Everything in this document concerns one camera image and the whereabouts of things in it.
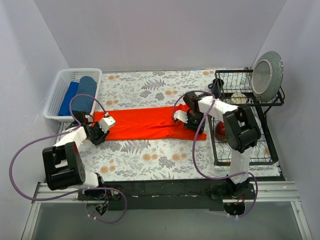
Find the orange t shirt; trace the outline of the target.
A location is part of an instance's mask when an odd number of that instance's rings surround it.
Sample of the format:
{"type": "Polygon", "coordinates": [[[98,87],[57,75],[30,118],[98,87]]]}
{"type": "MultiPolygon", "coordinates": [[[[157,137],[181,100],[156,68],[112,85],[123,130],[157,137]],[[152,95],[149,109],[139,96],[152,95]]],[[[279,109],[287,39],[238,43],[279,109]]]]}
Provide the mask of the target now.
{"type": "Polygon", "coordinates": [[[153,107],[139,109],[111,110],[108,114],[114,118],[106,137],[108,141],[179,139],[192,141],[196,132],[184,127],[184,123],[174,122],[172,111],[186,112],[188,107],[180,104],[176,107],[153,107]]]}

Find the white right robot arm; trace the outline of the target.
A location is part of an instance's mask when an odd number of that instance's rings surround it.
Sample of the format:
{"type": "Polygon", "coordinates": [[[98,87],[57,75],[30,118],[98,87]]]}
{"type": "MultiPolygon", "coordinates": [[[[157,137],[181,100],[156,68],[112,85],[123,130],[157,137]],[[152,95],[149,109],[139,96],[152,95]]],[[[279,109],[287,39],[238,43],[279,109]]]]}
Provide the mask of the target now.
{"type": "Polygon", "coordinates": [[[250,158],[261,138],[261,131],[252,109],[247,105],[236,106],[225,103],[205,91],[201,91],[201,95],[189,91],[182,99],[191,111],[186,114],[188,120],[192,115],[195,115],[197,120],[192,143],[192,161],[196,171],[206,179],[225,181],[227,195],[232,199],[239,198],[249,187],[249,177],[254,176],[249,172],[250,158]],[[197,166],[196,141],[207,116],[216,118],[224,124],[226,141],[231,148],[230,168],[225,177],[209,177],[197,166]]]}

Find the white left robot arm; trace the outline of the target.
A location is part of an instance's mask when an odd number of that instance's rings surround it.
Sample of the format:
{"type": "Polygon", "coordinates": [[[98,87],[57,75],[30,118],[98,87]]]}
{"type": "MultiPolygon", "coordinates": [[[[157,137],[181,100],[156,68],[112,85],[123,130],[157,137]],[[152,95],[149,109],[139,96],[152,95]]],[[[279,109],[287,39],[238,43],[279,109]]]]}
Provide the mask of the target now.
{"type": "Polygon", "coordinates": [[[54,145],[42,151],[46,182],[50,190],[89,189],[95,200],[106,196],[106,187],[98,173],[85,170],[79,147],[89,140],[98,146],[105,142],[116,121],[103,113],[99,121],[90,122],[83,111],[73,111],[75,121],[68,126],[66,134],[54,145]]]}

